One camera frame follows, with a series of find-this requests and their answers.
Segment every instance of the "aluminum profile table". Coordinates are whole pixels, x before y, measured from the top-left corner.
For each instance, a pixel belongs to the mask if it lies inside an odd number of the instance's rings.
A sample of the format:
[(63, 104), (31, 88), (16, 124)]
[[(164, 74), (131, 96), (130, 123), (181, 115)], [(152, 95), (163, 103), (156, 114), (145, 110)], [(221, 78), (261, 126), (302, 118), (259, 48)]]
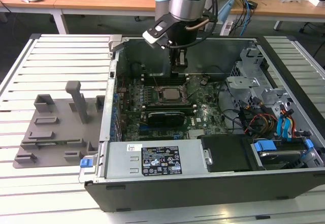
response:
[[(266, 37), (303, 91), (325, 117), (325, 71), (296, 40), (287, 37)], [(269, 73), (277, 86), (282, 87), (273, 69)]]
[[(0, 223), (323, 223), (325, 185), (293, 200), (104, 213), (78, 182), (78, 166), (14, 169), (37, 94), (68, 98), (65, 84), (76, 79), (85, 97), (105, 94), (109, 39), (109, 35), (30, 39), (1, 84)], [(168, 194), (168, 189), (161, 191)]]

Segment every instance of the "robotic arm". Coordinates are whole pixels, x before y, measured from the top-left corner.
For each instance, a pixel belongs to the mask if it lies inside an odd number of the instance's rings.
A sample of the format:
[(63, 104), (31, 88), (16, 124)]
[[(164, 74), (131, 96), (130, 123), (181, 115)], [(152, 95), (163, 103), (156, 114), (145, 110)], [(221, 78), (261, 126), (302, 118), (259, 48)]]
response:
[[(187, 67), (187, 48), (205, 40), (214, 30), (218, 16), (218, 1), (211, 0), (205, 9), (207, 0), (170, 0), (169, 12), (157, 19), (144, 33), (144, 39), (152, 46), (169, 48), (172, 71)], [(211, 30), (197, 40), (200, 27), (213, 22)]]

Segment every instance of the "green circuit board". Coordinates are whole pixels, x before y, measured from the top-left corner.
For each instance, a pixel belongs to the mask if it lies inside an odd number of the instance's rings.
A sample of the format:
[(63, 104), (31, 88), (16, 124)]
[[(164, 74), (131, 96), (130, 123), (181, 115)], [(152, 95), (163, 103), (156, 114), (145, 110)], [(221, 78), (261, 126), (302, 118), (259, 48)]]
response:
[(185, 101), (189, 103), (192, 115), (186, 115), (184, 124), (178, 127), (151, 128), (144, 122), (143, 105), (155, 104), (159, 100), (156, 86), (144, 86), (139, 80), (133, 80), (125, 90), (120, 102), (121, 114), (125, 120), (122, 127), (123, 141), (193, 139), (202, 134), (224, 134), (227, 132), (216, 105), (217, 83), (202, 85), (203, 76), (192, 76), (180, 87)]

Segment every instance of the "warning label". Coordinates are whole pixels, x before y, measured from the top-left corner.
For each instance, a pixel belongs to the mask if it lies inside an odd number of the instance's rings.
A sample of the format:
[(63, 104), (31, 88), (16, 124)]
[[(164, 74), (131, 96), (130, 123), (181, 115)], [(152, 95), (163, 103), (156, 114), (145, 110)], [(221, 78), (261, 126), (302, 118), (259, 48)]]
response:
[(178, 146), (141, 149), (144, 176), (182, 174)]

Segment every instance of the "gray floor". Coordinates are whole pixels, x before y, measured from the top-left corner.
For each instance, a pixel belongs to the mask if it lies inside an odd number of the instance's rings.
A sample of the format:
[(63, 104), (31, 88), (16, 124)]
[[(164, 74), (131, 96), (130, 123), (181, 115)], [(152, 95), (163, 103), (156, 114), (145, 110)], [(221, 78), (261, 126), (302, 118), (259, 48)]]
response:
[[(29, 36), (33, 33), (57, 34), (54, 23), (47, 14), (7, 13), (8, 22), (0, 23), (0, 81), (18, 57)], [(153, 22), (151, 17), (141, 17), (135, 22), (134, 17), (122, 16), (85, 16), (67, 15), (67, 25), (71, 34), (129, 34), (140, 35)], [(284, 22), (279, 31), (274, 31), (274, 21), (252, 20), (244, 36), (294, 36), (310, 54), (314, 54), (325, 37), (325, 25), (306, 27), (303, 34), (298, 30), (304, 23)], [(316, 60), (325, 66), (325, 46), (321, 48)]]

